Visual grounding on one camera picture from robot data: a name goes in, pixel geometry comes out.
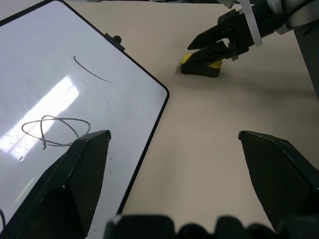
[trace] table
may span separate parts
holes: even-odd
[[[170,91],[124,214],[166,214],[177,229],[196,222],[212,231],[220,215],[270,226],[237,135],[246,129],[284,138],[319,168],[319,102],[293,32],[270,35],[237,61],[225,60],[211,79],[181,74],[179,61],[226,7],[69,4],[100,31],[121,36],[125,51]]]

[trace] scribble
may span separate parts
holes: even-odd
[[[86,69],[86,68],[75,58],[75,56],[73,57],[73,59],[74,59],[74,61],[75,61],[80,67],[82,67],[84,70],[86,70],[87,72],[89,72],[91,75],[95,76],[96,78],[99,78],[99,79],[102,80],[102,81],[105,81],[105,82],[108,82],[108,83],[112,83],[112,82],[110,82],[110,81],[107,81],[107,80],[105,80],[105,79],[103,79],[103,78],[101,78],[101,77],[95,75],[94,73],[92,73],[91,71],[89,71],[88,69]]]

